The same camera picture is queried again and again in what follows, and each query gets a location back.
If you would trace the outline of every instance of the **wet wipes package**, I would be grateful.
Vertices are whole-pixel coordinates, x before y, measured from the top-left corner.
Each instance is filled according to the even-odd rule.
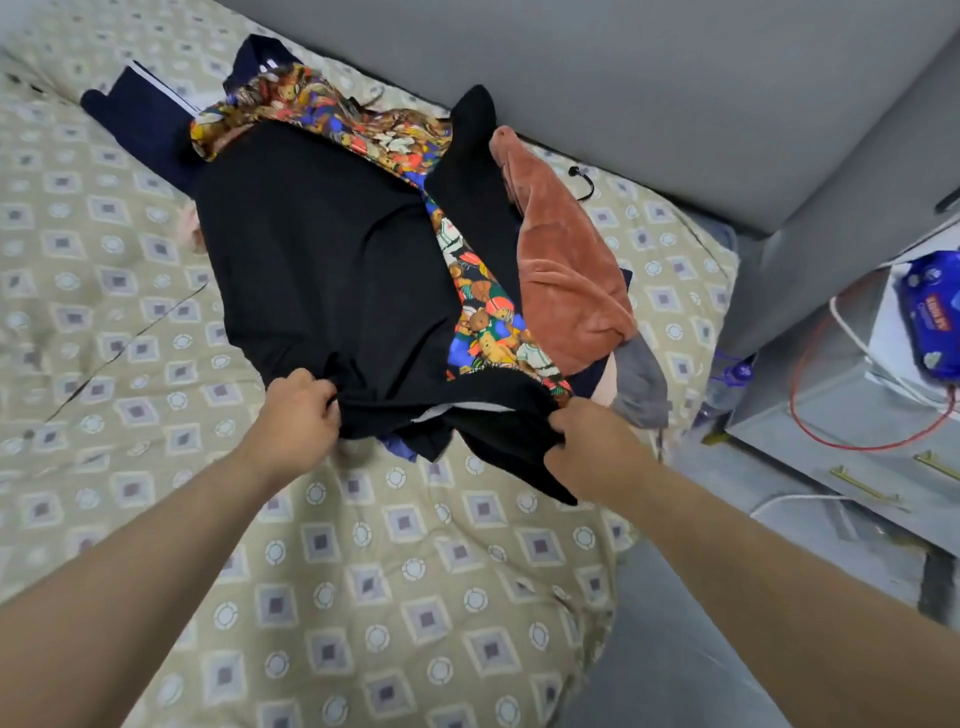
[[[930,376],[960,381],[960,252],[917,258],[900,280],[917,359]]]

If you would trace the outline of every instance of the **beige patterned fabric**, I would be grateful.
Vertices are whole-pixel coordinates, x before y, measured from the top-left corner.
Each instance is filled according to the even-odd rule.
[[[216,92],[250,32],[265,30],[205,0],[62,0],[10,41],[22,62],[0,61],[2,598],[228,452],[262,403],[206,258],[174,243],[182,196],[75,104],[127,58],[184,94]],[[289,45],[360,100],[382,86]],[[442,112],[392,87],[378,105]],[[584,193],[570,159],[535,151]],[[584,169],[586,209],[635,272],[676,439],[735,257],[656,193]],[[437,464],[341,443],[263,508],[129,724],[546,723],[599,655],[635,538],[459,438]]]

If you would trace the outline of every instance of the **plastic bottle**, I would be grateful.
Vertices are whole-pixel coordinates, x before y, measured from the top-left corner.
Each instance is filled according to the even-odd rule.
[[[743,399],[747,384],[753,378],[754,368],[750,362],[740,361],[731,365],[729,358],[721,354],[718,360],[714,361],[714,371],[707,380],[707,390],[697,417],[698,421],[715,420],[721,415],[733,412]]]

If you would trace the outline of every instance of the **hand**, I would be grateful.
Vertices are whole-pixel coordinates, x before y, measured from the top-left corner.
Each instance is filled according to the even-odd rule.
[[[574,397],[550,415],[550,426],[565,444],[548,450],[543,464],[577,498],[616,510],[662,467],[625,420],[596,402]]]
[[[305,369],[274,379],[256,422],[236,455],[253,468],[273,491],[309,473],[333,449],[340,434],[337,393],[327,379],[314,379]]]

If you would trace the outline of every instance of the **brown velvet garment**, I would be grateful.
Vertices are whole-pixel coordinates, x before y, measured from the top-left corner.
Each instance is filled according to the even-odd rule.
[[[516,243],[523,318],[560,371],[576,374],[636,336],[623,274],[580,203],[514,130],[497,129],[490,151],[523,214]]]

